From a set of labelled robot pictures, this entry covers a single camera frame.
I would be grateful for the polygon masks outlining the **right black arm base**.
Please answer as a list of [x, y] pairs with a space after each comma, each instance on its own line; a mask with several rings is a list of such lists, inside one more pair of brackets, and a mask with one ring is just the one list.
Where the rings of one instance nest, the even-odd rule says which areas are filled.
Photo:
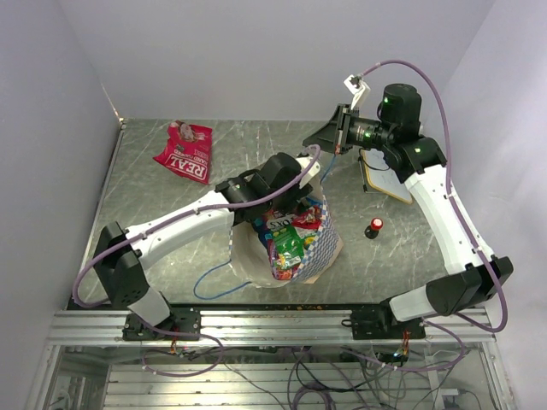
[[365, 304], [351, 309], [341, 325], [351, 330], [354, 340], [395, 340], [408, 337], [424, 339], [426, 332], [420, 319], [398, 321], [387, 305]]

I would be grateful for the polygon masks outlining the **purple Fox's candy bag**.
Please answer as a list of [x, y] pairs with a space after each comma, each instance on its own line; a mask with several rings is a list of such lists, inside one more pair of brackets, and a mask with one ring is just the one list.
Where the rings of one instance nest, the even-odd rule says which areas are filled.
[[321, 226], [321, 208], [311, 206], [298, 214], [268, 211], [252, 222], [259, 237], [271, 239], [275, 232], [294, 231], [301, 239], [314, 237]]

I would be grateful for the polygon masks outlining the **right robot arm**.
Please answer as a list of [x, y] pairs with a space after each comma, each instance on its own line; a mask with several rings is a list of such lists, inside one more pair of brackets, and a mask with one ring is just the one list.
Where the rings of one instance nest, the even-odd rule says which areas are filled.
[[344, 82], [353, 96], [339, 104], [332, 118], [303, 140], [325, 152], [342, 155], [352, 147], [375, 149], [417, 201], [444, 258], [446, 276], [419, 289], [392, 297], [378, 315], [378, 331], [397, 337], [407, 321], [450, 316], [489, 301], [513, 273], [509, 257], [498, 257], [484, 241], [449, 180], [449, 162], [438, 143], [421, 134], [421, 95], [412, 85], [390, 84], [383, 91], [376, 119], [362, 118], [359, 108], [368, 85], [350, 76]]

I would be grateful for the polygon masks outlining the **blue checkered paper bag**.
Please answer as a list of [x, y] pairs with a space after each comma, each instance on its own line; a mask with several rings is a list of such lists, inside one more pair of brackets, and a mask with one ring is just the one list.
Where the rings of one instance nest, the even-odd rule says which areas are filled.
[[[311, 189], [292, 211], [268, 210], [232, 229], [230, 259], [206, 271], [194, 284], [193, 295], [212, 301], [246, 286], [274, 289], [288, 284], [313, 284], [338, 257], [344, 244], [334, 227], [323, 193], [326, 173], [315, 162], [301, 182]], [[212, 272], [229, 266], [243, 281], [213, 296], [202, 296], [198, 286]]]

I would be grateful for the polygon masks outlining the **green candy bag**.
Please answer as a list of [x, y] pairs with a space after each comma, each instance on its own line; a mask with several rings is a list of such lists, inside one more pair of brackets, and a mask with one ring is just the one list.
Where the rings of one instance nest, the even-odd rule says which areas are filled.
[[299, 265], [304, 252], [313, 243], [317, 230], [287, 225], [272, 234], [275, 246], [274, 262], [281, 270]]

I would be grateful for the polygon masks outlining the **red pink candy bag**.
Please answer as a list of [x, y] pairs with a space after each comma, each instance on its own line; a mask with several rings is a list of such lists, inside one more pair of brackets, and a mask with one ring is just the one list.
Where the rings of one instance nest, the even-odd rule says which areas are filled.
[[301, 239], [288, 239], [268, 244], [268, 257], [275, 279], [292, 280], [304, 257], [304, 246]]

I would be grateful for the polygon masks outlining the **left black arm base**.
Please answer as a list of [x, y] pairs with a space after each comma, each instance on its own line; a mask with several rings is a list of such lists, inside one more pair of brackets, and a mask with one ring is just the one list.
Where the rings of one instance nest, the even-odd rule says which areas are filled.
[[201, 330], [201, 314], [193, 308], [176, 307], [170, 316], [158, 325], [147, 325], [137, 314], [126, 317], [122, 340], [148, 342], [159, 340], [196, 341]]

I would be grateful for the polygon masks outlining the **red REAL crisps bag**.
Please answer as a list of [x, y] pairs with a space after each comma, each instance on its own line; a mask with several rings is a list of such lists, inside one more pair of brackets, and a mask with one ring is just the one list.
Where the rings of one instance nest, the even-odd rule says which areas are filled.
[[154, 161], [172, 173], [207, 185], [212, 161], [213, 129], [172, 121], [164, 150]]

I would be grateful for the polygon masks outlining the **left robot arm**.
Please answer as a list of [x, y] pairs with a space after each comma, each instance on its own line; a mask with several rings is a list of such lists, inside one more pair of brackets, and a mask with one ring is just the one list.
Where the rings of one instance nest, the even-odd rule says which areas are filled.
[[226, 179], [195, 202], [156, 220], [121, 228], [106, 225], [91, 267], [114, 308], [143, 320], [155, 339], [168, 337], [179, 320], [145, 272], [163, 257], [215, 231], [230, 231], [270, 210], [293, 211], [313, 190], [320, 173], [317, 156], [271, 156], [261, 167]]

